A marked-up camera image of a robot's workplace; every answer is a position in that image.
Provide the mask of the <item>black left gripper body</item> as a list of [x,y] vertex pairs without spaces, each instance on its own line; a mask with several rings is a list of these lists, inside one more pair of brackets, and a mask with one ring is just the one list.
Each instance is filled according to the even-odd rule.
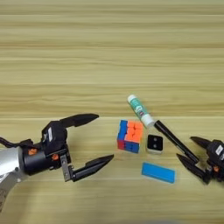
[[53,152],[47,149],[29,147],[23,149],[23,162],[25,172],[31,176],[46,170],[62,169],[64,180],[71,180],[72,166],[70,154],[66,145]]

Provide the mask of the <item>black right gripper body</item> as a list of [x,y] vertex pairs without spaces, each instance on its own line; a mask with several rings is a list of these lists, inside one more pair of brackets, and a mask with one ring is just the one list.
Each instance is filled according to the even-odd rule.
[[210,182],[212,179],[216,179],[218,182],[224,181],[224,168],[218,165],[209,165],[206,168],[204,181]]

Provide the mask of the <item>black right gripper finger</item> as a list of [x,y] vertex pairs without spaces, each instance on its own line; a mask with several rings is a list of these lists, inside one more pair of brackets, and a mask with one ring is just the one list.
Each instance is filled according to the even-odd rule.
[[198,136],[191,136],[190,139],[193,140],[197,145],[199,145],[200,147],[204,149],[206,149],[211,143],[210,140],[207,140],[205,138],[198,137]]
[[182,165],[192,174],[201,179],[206,185],[208,185],[211,181],[211,169],[206,168],[205,170],[200,169],[197,166],[199,160],[195,156],[186,157],[183,155],[177,155],[179,161]]

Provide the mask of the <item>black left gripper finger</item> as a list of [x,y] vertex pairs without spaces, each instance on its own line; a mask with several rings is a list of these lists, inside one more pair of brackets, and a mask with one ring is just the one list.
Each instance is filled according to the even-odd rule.
[[113,158],[114,155],[108,155],[105,157],[98,157],[94,160],[88,161],[84,167],[72,171],[72,181],[75,182],[97,173],[101,168],[107,165]]
[[97,114],[79,114],[79,115],[72,115],[59,121],[65,128],[69,127],[79,127],[85,125],[87,123],[92,122],[93,120],[97,119],[99,116]]

